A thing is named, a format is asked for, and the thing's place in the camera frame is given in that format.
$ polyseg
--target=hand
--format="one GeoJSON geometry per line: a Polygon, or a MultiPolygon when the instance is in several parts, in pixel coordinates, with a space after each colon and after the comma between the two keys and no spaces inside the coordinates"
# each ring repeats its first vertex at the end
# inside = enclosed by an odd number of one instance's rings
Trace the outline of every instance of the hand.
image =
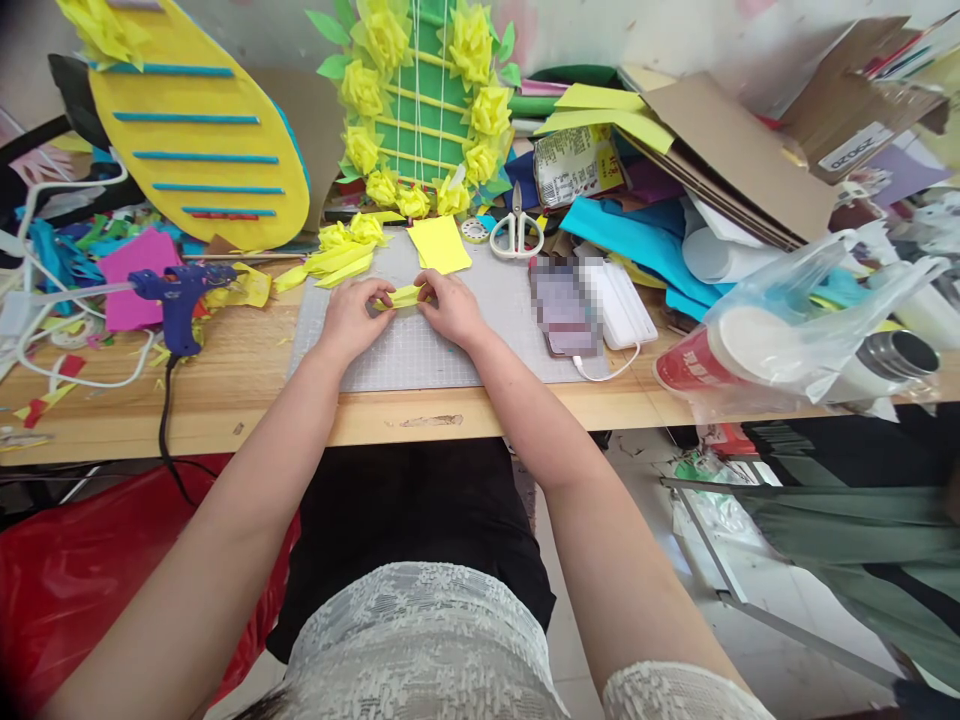
{"type": "Polygon", "coordinates": [[[391,292],[396,292],[396,288],[379,278],[360,282],[345,280],[338,285],[330,295],[323,333],[314,350],[327,354],[328,359],[337,361],[346,369],[380,337],[397,314],[396,310],[390,309],[377,317],[370,317],[367,312],[367,302],[375,300],[392,308],[393,300],[387,295],[391,292]]]}
{"type": "Polygon", "coordinates": [[[467,352],[492,332],[480,313],[477,299],[456,275],[424,270],[413,284],[420,288],[417,308],[430,326],[467,352]],[[437,307],[426,302],[432,297],[437,299],[437,307]]]}

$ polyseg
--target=grid cutting mat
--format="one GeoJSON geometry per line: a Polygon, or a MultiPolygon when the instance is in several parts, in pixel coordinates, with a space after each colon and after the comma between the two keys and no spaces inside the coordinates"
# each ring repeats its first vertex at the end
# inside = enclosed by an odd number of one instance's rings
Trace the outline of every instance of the grid cutting mat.
{"type": "MultiPolygon", "coordinates": [[[[390,245],[374,251],[373,266],[366,276],[385,278],[398,288],[409,285],[420,273],[417,249],[406,230],[385,228],[385,231],[390,245]]],[[[552,358],[547,352],[546,340],[537,327],[531,307],[527,262],[501,260],[486,243],[465,243],[464,246],[473,259],[473,266],[457,275],[476,295],[490,327],[543,382],[584,381],[570,358],[552,358]]],[[[316,287],[307,278],[293,341],[291,374],[320,337],[330,292],[316,287]]],[[[584,358],[583,366],[593,377],[610,372],[603,354],[584,358]]],[[[410,307],[398,310],[387,331],[354,361],[341,389],[370,392],[477,385],[482,383],[467,354],[434,332],[420,311],[410,307]]]]}

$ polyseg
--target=glue gun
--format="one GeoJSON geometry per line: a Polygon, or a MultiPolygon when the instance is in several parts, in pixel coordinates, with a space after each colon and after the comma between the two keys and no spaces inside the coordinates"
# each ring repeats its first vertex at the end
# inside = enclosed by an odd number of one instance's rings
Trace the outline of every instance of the glue gun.
{"type": "Polygon", "coordinates": [[[144,300],[159,300],[163,306],[163,342],[174,355],[190,357],[200,352],[193,339],[193,309],[208,290],[226,287],[237,279],[237,271],[225,266],[179,265],[130,273],[127,280],[144,300]]]}

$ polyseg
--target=white wall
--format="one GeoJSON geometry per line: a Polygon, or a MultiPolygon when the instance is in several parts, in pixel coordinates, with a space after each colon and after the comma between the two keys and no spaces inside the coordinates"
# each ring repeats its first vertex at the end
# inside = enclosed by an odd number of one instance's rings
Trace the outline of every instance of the white wall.
{"type": "MultiPolygon", "coordinates": [[[[181,0],[241,63],[316,69],[333,48],[304,16],[331,0],[181,0]]],[[[525,72],[634,62],[673,75],[710,70],[752,110],[777,115],[815,59],[857,18],[912,14],[929,24],[958,0],[493,0],[517,26],[525,72]]],[[[46,53],[77,47],[54,0],[30,0],[0,38],[0,106],[27,126],[59,112],[46,53]]]]}

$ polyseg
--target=scissors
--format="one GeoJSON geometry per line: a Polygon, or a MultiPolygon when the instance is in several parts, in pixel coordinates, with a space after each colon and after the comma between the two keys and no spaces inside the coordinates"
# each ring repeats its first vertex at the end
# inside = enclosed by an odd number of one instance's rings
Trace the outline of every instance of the scissors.
{"type": "Polygon", "coordinates": [[[503,258],[530,258],[540,252],[543,247],[543,230],[537,225],[537,221],[523,212],[523,193],[520,192],[520,183],[513,186],[512,209],[506,217],[494,225],[490,231],[490,249],[498,257],[503,258]],[[504,246],[503,241],[497,241],[497,233],[504,225],[507,226],[507,242],[504,246]],[[537,231],[540,242],[533,250],[527,250],[524,238],[527,235],[527,227],[532,227],[537,231]]]}

